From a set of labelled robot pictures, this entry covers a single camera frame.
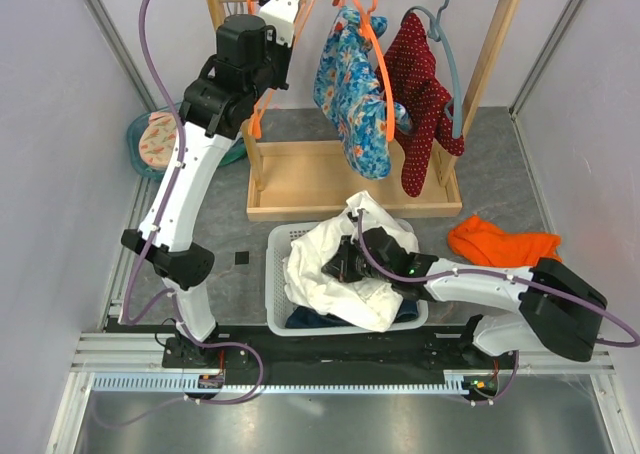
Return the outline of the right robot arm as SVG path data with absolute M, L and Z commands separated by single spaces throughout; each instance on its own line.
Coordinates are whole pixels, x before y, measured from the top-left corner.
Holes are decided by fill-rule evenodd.
M 467 366 L 483 366 L 508 351 L 544 348 L 576 362 L 591 359 L 606 298 L 562 262 L 533 267 L 470 266 L 410 252 L 383 228 L 345 235 L 322 271 L 341 283 L 366 278 L 389 284 L 407 300 L 463 302 L 500 310 L 475 315 L 458 342 Z

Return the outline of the blue floral garment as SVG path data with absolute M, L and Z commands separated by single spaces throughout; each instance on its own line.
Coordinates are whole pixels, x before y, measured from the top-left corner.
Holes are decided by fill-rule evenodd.
M 339 9 L 322 49 L 313 100 L 337 131 L 350 168 L 369 180 L 391 172 L 384 84 L 369 60 L 360 13 Z

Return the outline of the orange floral garment hanger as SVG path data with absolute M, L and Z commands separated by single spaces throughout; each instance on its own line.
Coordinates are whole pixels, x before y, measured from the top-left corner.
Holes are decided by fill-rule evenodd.
M 382 76 L 385 101 L 386 101 L 386 134 L 385 139 L 388 143 L 394 140 L 395 129 L 396 129 L 396 116 L 395 116 L 395 106 L 394 106 L 394 98 L 393 92 L 391 88 L 390 78 L 386 66 L 386 62 L 384 60 L 384 55 L 381 50 L 378 37 L 375 34 L 372 25 L 371 25 L 371 15 L 376 10 L 378 5 L 378 0 L 372 0 L 371 6 L 369 9 L 365 10 L 360 3 L 359 0 L 352 0 L 356 9 L 359 12 L 360 19 L 360 34 L 366 40 L 372 44 L 374 49 L 376 59 L 378 61 L 378 67 L 380 69 L 380 74 Z

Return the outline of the orange plastic hanger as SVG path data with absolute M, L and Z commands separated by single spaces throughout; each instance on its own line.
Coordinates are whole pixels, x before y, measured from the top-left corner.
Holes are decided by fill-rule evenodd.
M 248 8 L 248 13 L 249 14 L 257 14 L 258 13 L 258 7 L 257 7 L 257 3 L 254 0 L 246 0 L 246 5 Z M 255 138 L 256 140 L 259 140 L 262 138 L 262 127 L 261 127 L 261 121 L 262 118 L 264 116 L 264 114 L 266 113 L 269 104 L 271 102 L 271 99 L 273 97 L 273 90 L 269 89 L 268 91 L 265 92 L 265 94 L 260 98 L 259 102 L 254 106 L 254 112 L 253 115 L 250 118 L 250 134 L 253 138 Z

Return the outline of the white garment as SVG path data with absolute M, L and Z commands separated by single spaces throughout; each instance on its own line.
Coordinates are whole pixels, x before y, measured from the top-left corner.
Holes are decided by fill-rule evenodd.
M 384 332 L 419 318 L 419 304 L 405 300 L 390 283 L 366 277 L 366 258 L 359 253 L 357 216 L 365 211 L 363 229 L 380 228 L 407 252 L 418 250 L 415 234 L 401 227 L 363 190 L 346 201 L 345 210 L 291 242 L 283 261 L 284 292 L 295 309 L 287 329 L 318 330 L 357 327 Z

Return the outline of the blue denim skirt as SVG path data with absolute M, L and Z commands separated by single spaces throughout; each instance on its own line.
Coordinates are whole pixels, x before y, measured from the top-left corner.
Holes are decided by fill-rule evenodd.
M 338 327 L 359 327 L 366 330 L 387 330 L 393 324 L 402 324 L 417 320 L 419 317 L 418 303 L 403 300 L 393 319 L 388 315 L 380 316 L 371 310 L 364 314 L 347 312 L 345 315 L 332 313 L 320 314 L 309 307 L 298 306 L 286 319 L 287 329 L 321 329 Z

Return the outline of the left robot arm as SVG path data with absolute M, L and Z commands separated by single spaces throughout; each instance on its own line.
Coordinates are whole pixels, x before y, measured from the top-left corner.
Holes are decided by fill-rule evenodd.
M 219 356 L 206 288 L 211 251 L 193 240 L 195 221 L 213 174 L 269 89 L 286 82 L 294 20 L 239 14 L 216 31 L 216 52 L 186 88 L 176 109 L 178 136 L 160 189 L 141 225 L 121 236 L 139 263 L 149 262 L 177 308 L 185 356 L 208 367 Z

